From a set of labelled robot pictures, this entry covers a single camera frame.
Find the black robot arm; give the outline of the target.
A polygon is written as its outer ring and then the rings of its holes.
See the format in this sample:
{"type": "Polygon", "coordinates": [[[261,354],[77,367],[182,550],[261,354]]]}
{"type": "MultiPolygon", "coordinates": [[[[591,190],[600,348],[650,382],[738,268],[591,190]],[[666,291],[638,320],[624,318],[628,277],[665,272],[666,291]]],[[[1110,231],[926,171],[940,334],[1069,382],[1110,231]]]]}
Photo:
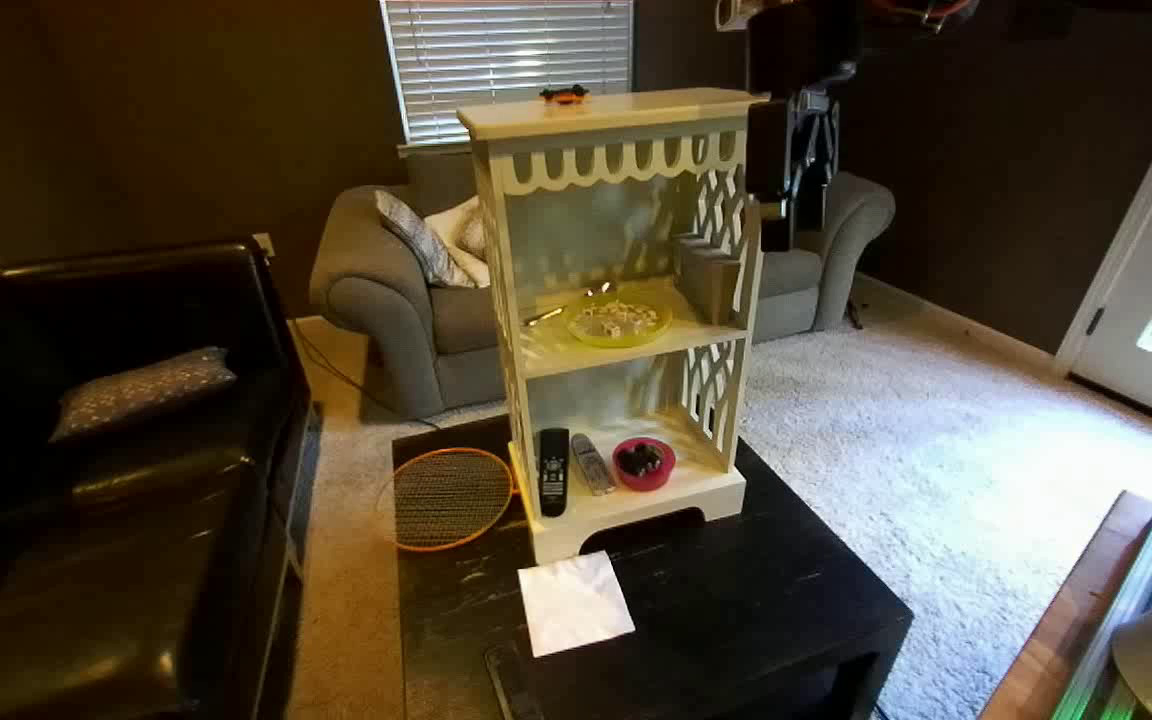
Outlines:
{"type": "Polygon", "coordinates": [[[840,167],[835,92],[855,67],[861,0],[778,0],[749,22],[749,191],[764,254],[788,254],[825,223],[840,167]]]}

